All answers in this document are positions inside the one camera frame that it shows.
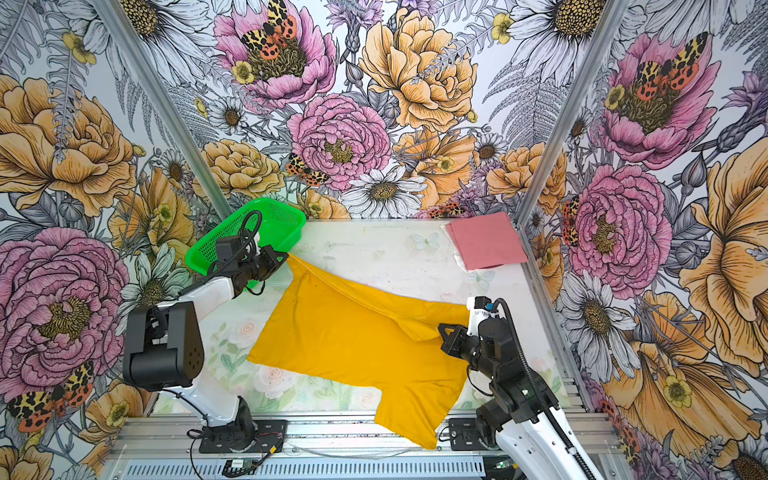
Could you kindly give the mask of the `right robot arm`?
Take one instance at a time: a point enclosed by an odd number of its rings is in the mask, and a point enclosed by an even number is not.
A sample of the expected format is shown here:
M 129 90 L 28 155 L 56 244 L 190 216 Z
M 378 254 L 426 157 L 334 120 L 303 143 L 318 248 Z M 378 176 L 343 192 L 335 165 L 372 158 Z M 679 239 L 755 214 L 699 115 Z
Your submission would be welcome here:
M 478 332 L 441 324 L 442 350 L 489 379 L 490 399 L 475 411 L 482 442 L 508 455 L 529 479 L 601 479 L 556 396 L 525 358 L 509 320 L 488 318 Z

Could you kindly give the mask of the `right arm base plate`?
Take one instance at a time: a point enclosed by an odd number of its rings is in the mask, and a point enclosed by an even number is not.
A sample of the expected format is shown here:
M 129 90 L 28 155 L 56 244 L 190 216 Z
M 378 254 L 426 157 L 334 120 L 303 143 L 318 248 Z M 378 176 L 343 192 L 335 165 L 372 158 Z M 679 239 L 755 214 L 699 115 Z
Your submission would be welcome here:
M 452 451 L 497 450 L 494 431 L 482 419 L 452 418 L 448 420 L 448 442 Z

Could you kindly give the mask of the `yellow t shirt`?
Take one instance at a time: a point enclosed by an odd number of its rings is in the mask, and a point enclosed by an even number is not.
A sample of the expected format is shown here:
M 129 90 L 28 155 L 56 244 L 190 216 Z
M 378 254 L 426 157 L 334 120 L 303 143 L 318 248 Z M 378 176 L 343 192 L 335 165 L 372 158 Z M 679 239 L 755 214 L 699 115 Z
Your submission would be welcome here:
M 466 382 L 445 354 L 441 324 L 465 327 L 463 305 L 395 295 L 299 257 L 293 280 L 248 354 L 250 362 L 381 392 L 378 425 L 428 450 Z

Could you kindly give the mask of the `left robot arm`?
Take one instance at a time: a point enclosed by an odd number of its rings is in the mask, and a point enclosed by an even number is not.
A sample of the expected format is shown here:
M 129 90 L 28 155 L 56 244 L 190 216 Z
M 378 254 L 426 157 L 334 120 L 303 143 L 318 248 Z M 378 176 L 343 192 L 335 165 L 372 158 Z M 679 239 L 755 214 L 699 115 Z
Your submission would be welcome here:
M 231 394 L 204 371 L 200 321 L 241 293 L 254 295 L 282 267 L 289 254 L 256 244 L 253 234 L 221 238 L 210 272 L 172 300 L 137 307 L 127 317 L 123 379 L 135 387 L 167 393 L 189 407 L 202 427 L 193 435 L 231 450 L 256 438 L 256 425 L 242 397 Z

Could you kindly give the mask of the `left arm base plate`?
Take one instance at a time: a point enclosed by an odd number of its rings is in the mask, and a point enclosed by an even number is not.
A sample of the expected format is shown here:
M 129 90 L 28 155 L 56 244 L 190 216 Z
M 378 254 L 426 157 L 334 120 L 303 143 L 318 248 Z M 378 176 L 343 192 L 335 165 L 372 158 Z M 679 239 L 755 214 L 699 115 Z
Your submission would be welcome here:
M 283 449 L 288 422 L 262 419 L 249 426 L 237 426 L 234 422 L 218 427 L 205 428 L 199 447 L 202 454 L 255 454 L 280 453 Z

